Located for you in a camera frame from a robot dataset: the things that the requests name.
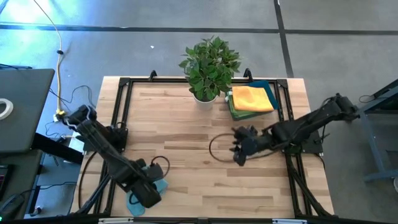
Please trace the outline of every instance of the white cable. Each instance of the white cable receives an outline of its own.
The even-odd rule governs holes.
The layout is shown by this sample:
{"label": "white cable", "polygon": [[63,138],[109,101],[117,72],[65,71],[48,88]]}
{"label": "white cable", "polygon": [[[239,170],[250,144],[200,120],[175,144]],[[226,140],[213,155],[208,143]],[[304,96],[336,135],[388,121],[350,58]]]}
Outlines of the white cable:
{"label": "white cable", "polygon": [[[57,27],[55,26],[54,22],[51,20],[51,18],[49,17],[49,15],[47,15],[47,13],[45,13],[45,11],[43,10],[43,8],[37,3],[37,1],[36,1],[36,0],[33,0],[33,1],[34,1],[34,2],[36,3],[36,5],[42,10],[42,12],[45,14],[45,16],[47,16],[47,18],[49,19],[49,21],[50,21],[50,22],[52,23],[52,25],[54,26],[55,31],[57,31],[58,37],[59,37],[59,39],[60,39],[60,48],[59,48],[59,51],[62,52],[62,38],[61,38],[61,35],[60,35],[60,33],[59,33]],[[58,99],[58,101],[57,101],[57,111],[56,111],[57,114],[62,114],[62,113],[64,113],[64,112],[61,110],[61,99],[60,99],[60,97],[61,97],[60,63],[61,63],[61,54],[58,53],[57,68],[56,68],[56,69],[57,69],[57,82],[58,82],[58,96],[59,96],[59,97],[57,97],[57,99]]]}

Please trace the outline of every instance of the yellow towel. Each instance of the yellow towel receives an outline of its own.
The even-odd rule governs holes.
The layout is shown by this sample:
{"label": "yellow towel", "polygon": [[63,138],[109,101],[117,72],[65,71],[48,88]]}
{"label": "yellow towel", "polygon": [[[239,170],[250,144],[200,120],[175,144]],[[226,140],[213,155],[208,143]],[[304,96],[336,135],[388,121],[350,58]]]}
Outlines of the yellow towel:
{"label": "yellow towel", "polygon": [[264,88],[232,86],[232,97],[236,110],[257,112],[274,110]]}

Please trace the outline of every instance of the wooden tabletop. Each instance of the wooden tabletop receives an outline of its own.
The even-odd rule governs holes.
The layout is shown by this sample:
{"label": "wooden tabletop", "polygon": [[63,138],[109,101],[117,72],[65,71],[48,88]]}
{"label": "wooden tabletop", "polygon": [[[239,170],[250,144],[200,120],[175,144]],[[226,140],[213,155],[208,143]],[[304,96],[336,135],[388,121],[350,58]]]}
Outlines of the wooden tabletop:
{"label": "wooden tabletop", "polygon": [[[96,110],[98,121],[105,126],[111,123],[119,78],[104,77],[103,80]],[[298,118],[310,111],[304,80],[292,78],[288,79],[288,84],[294,117]],[[171,162],[165,178],[169,187],[162,201],[146,209],[144,216],[292,218],[286,163],[281,153],[247,161],[244,167],[218,162],[208,153],[210,139],[220,133],[230,133],[231,127],[253,124],[261,130],[275,122],[278,122],[276,111],[233,121],[224,97],[215,101],[211,111],[200,111],[186,83],[135,83],[127,119],[129,137],[123,155],[134,160],[143,158],[147,163],[154,156],[165,156]],[[228,136],[216,140],[215,155],[232,159],[233,154],[228,150],[232,140]],[[167,168],[161,159],[157,162],[163,169]],[[97,155],[87,168],[81,186],[83,203],[98,185],[102,163]],[[322,162],[314,155],[303,154],[303,164],[308,188],[324,208],[333,213]],[[300,191],[298,197],[304,211]],[[107,194],[104,194],[101,211],[106,199]],[[77,209],[76,190],[71,211]],[[111,214],[131,216],[126,207],[126,193],[119,187],[115,190]]]}

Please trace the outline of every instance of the potted plant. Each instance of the potted plant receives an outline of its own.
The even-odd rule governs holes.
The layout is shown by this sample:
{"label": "potted plant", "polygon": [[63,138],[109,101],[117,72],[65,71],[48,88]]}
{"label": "potted plant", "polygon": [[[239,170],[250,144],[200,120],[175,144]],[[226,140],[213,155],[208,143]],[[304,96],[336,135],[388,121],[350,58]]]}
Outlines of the potted plant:
{"label": "potted plant", "polygon": [[234,72],[239,72],[239,53],[230,50],[219,37],[202,39],[193,49],[185,49],[187,58],[180,63],[187,75],[195,101],[202,110],[210,110],[220,93],[229,91]]}

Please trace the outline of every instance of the concrete floor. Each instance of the concrete floor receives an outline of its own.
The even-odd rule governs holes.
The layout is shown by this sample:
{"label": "concrete floor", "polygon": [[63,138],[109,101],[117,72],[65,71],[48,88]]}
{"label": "concrete floor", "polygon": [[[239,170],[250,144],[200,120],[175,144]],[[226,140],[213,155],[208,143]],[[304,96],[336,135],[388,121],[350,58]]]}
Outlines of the concrete floor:
{"label": "concrete floor", "polygon": [[[38,2],[60,25],[278,28],[273,0]],[[279,2],[286,29],[398,30],[395,0]],[[49,24],[29,0],[10,0],[0,14],[0,22]],[[253,75],[287,77],[279,34],[62,31],[61,35],[66,52],[61,66],[62,96],[68,99],[76,86],[88,85],[96,102],[105,75],[149,75],[153,69],[160,76],[182,75],[177,65],[184,48],[212,35],[230,41],[230,46],[243,56],[242,67],[251,68]],[[396,35],[287,34],[286,38],[294,77],[305,79],[312,109],[336,92],[357,103],[361,95],[372,94],[398,77]],[[0,29],[0,62],[55,68],[58,45],[54,31]],[[88,103],[86,90],[78,90],[69,107],[74,110],[82,103]],[[44,133],[44,124],[51,121],[55,107],[56,99],[49,95],[39,133]],[[57,124],[51,126],[52,131],[69,132]],[[360,123],[331,123],[326,132],[331,133],[323,147],[335,213],[344,218],[398,223],[398,194],[392,182],[363,182],[363,176],[376,168]],[[77,178],[75,170],[66,181]],[[54,184],[47,179],[47,184]],[[41,197],[56,195],[57,189]],[[72,190],[59,188],[61,192]],[[59,195],[60,200],[67,201],[67,193]],[[52,215],[66,214],[69,208],[59,203],[50,207]]]}

